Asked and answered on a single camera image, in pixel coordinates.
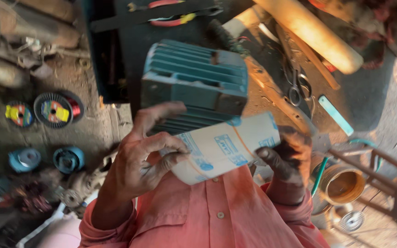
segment colorful label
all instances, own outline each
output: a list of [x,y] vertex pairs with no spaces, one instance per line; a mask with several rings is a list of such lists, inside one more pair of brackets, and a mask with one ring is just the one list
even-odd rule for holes
[[24,105],[6,105],[6,118],[20,127],[30,126],[33,121],[33,115]]
[[70,112],[58,102],[49,100],[41,104],[41,114],[49,122],[58,123],[60,121],[67,122]]
[[190,133],[182,133],[177,135],[183,142],[185,142],[188,149],[191,151],[191,157],[196,162],[198,166],[204,171],[210,171],[214,169],[214,166],[210,164],[206,159],[205,156],[201,153],[200,149],[197,147],[196,143],[191,137]]
[[270,137],[258,142],[258,144],[260,145],[260,147],[275,147],[275,140],[273,139],[273,137]]
[[214,140],[217,142],[224,155],[226,155],[233,164],[236,166],[247,164],[246,158],[242,154],[239,154],[234,143],[232,143],[232,140],[229,138],[229,135],[217,136]]

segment paper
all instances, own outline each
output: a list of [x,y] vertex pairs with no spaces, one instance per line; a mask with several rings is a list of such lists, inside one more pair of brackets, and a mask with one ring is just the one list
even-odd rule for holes
[[[235,118],[221,124],[176,135],[191,151],[187,161],[171,171],[184,183],[193,185],[253,161],[255,150],[280,143],[280,135],[270,112]],[[161,155],[168,150],[161,150]]]

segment dirty hand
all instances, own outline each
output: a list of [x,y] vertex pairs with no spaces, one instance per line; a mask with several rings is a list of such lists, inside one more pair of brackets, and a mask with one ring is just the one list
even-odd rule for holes
[[281,144],[261,147],[255,152],[273,170],[273,179],[266,190],[269,198],[284,205],[297,205],[306,193],[312,154],[311,138],[293,127],[278,127]]
[[[156,188],[174,165],[187,159],[189,151],[182,140],[166,132],[146,136],[155,124],[184,111],[183,103],[167,102],[137,112],[134,127],[122,140],[99,191],[91,216],[94,227],[102,230],[118,227],[130,217],[132,199]],[[155,165],[147,161],[150,153],[165,147],[175,152],[164,155]]]

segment wooden stick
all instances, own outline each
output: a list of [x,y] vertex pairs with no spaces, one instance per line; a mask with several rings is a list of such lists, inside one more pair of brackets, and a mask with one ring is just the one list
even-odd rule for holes
[[306,44],[306,42],[300,39],[300,37],[296,36],[296,34],[290,31],[287,27],[285,27],[281,23],[279,23],[279,25],[283,27],[284,31],[289,34],[290,38],[295,41],[295,43],[300,47],[301,51],[306,54],[307,58],[312,61],[312,63],[316,66],[319,72],[321,72],[321,74],[327,80],[330,87],[332,87],[332,89],[334,90],[338,90],[341,86],[338,84],[338,82],[336,82],[335,78],[332,76],[330,71],[328,71],[325,65],[318,59],[312,48],[310,48],[309,45]]

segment pliers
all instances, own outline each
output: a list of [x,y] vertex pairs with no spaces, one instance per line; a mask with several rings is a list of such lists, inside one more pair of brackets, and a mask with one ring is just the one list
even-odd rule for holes
[[[145,9],[151,9],[151,8],[155,8],[155,7],[159,7],[159,6],[163,6],[163,5],[169,5],[169,4],[175,4],[175,3],[182,3],[185,0],[158,0],[155,2],[152,2],[150,4],[148,4],[148,6],[144,6],[144,7],[139,7],[136,6],[133,3],[130,3],[128,5],[129,7],[129,11],[133,12],[136,10],[145,10]],[[170,20],[170,21],[163,21],[163,20],[150,20],[151,25],[154,26],[177,26],[177,25],[181,25],[181,24],[185,24],[187,22],[189,22],[190,20],[194,19],[196,16],[204,16],[204,15],[217,15],[223,12],[223,8],[221,6],[213,6],[211,8],[207,8],[207,9],[203,9],[200,11],[196,11],[193,13],[189,13],[189,14],[183,14],[180,16],[179,19],[176,20]]]

